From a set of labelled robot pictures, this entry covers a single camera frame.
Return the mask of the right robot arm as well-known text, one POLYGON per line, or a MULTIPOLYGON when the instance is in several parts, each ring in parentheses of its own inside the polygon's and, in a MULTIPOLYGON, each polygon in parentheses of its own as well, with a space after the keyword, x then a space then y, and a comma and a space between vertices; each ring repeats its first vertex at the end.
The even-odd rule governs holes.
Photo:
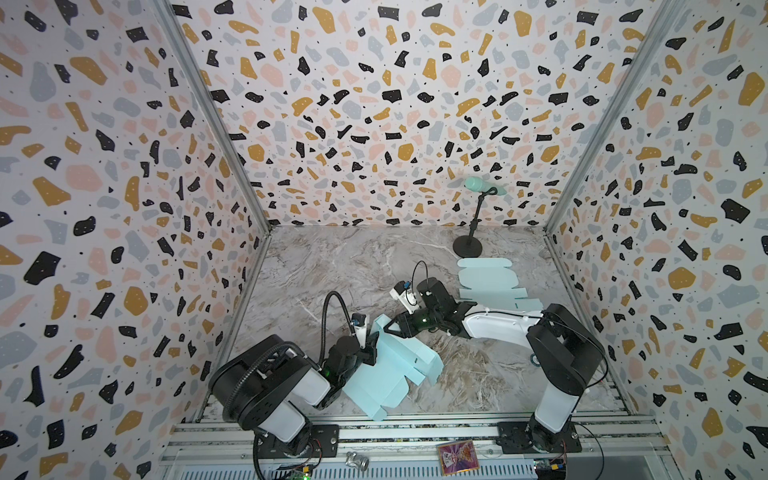
POLYGON ((466 339, 491 339, 528 347, 548 385, 527 431, 531 441, 553 440, 566 432, 572 414, 592 385, 605 349, 563 305, 540 311, 494 310, 477 302, 457 301, 434 277, 418 284, 423 306, 389 320, 383 330, 408 339, 419 333, 443 331, 466 339))

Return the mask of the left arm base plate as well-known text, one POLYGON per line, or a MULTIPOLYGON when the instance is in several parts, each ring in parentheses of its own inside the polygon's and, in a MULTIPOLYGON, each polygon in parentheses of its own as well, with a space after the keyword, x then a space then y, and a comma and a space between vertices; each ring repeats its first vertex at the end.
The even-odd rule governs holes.
POLYGON ((275 435, 256 432, 253 453, 259 460, 306 460, 310 455, 323 459, 337 456, 340 426, 338 424, 308 424, 290 441, 275 435))

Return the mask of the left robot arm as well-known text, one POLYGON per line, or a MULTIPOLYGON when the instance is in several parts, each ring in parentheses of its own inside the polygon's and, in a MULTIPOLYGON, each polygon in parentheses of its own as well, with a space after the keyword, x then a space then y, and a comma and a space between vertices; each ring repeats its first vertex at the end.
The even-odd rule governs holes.
POLYGON ((345 336, 316 363, 295 343, 271 335, 219 368, 209 389, 224 421, 266 433, 296 456, 310 443, 312 424, 289 398, 326 408, 361 366, 376 363, 378 339, 372 333, 361 344, 356 335, 345 336))

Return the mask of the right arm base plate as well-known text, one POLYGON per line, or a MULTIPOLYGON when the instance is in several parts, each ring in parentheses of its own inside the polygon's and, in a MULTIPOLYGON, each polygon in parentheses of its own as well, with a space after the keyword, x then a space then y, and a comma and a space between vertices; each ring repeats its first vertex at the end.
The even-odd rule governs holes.
POLYGON ((552 433, 534 419, 500 422, 497 428, 496 444, 504 454, 568 454, 582 451, 579 435, 571 421, 567 421, 558 433, 552 433))

